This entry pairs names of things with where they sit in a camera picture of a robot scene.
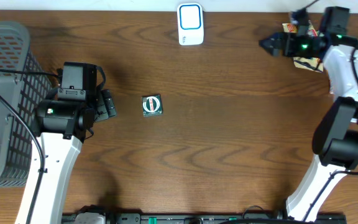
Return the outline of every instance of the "small white box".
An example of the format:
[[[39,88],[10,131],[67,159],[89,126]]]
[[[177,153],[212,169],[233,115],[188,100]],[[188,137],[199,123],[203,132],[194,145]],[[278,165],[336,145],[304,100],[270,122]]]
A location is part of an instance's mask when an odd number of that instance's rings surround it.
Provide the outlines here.
[[[198,3],[178,6],[179,44],[198,45],[204,41],[203,8]]]

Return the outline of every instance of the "wood grain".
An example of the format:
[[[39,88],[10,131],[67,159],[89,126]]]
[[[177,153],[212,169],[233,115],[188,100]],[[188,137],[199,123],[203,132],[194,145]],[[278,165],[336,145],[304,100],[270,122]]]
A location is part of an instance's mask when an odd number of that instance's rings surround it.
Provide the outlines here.
[[[313,15],[318,25],[319,15]],[[94,126],[73,169],[64,212],[98,204],[145,213],[282,208],[311,158],[332,104],[327,75],[273,58],[258,40],[287,14],[205,13],[200,46],[182,47],[172,12],[0,11],[31,34],[46,71],[65,61],[103,67],[118,116]],[[349,32],[358,36],[358,15]],[[160,93],[163,116],[140,97]],[[0,189],[0,223],[14,222],[23,189]],[[358,223],[358,177],[322,207]]]

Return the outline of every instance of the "basket mesh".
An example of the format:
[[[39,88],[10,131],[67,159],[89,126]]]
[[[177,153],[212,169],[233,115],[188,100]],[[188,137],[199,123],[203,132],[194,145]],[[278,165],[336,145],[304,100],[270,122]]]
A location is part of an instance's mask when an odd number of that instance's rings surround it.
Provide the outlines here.
[[[0,32],[0,68],[17,70],[21,57],[26,57],[24,71],[41,72],[41,66],[28,49],[28,45],[29,43],[24,43],[20,33],[9,29],[5,33]],[[15,75],[0,72],[0,77],[13,75],[23,84],[19,103],[12,106],[30,125],[32,110],[45,98],[51,89],[51,84],[44,75]],[[0,187],[23,186],[29,173],[32,152],[30,134],[16,120],[13,122],[11,133],[6,165],[0,176]]]

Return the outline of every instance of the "gray plastic basket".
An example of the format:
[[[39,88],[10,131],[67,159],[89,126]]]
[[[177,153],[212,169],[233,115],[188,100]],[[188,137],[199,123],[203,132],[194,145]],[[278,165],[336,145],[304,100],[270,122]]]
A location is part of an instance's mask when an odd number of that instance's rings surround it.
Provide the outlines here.
[[[29,50],[28,30],[16,22],[0,22],[0,68],[41,72]],[[16,109],[26,123],[31,112],[51,89],[44,75],[16,75],[0,72],[0,95]],[[20,187],[27,181],[31,160],[31,138],[0,102],[0,187]]]

